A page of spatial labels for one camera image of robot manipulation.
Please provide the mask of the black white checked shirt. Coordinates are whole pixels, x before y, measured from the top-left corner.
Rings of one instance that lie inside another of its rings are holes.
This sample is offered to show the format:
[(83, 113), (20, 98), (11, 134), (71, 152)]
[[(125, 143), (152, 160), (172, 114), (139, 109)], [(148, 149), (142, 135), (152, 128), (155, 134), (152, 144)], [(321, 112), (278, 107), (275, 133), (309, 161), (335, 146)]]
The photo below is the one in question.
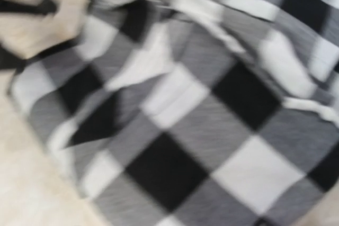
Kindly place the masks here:
[(291, 225), (338, 182), (338, 0), (90, 0), (8, 93), (111, 225)]

